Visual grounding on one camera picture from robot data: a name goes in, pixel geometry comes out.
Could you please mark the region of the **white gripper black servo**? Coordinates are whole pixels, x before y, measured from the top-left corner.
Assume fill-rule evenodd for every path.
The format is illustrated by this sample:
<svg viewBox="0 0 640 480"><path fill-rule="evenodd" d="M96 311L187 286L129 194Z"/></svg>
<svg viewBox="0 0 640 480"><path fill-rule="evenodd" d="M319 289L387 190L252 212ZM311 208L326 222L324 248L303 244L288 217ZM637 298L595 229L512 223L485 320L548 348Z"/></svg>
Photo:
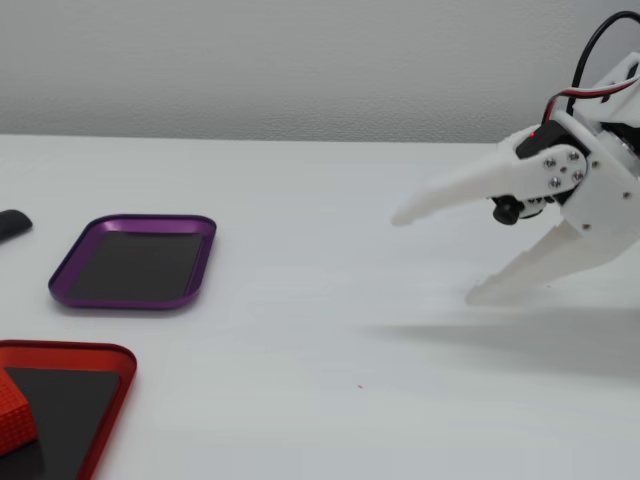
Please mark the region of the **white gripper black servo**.
<svg viewBox="0 0 640 480"><path fill-rule="evenodd" d="M621 130L559 113L482 158L429 178L392 215L404 226L484 198L510 196L528 212L552 199L564 219L466 296L470 305L609 263L639 241L639 157Z"/></svg>

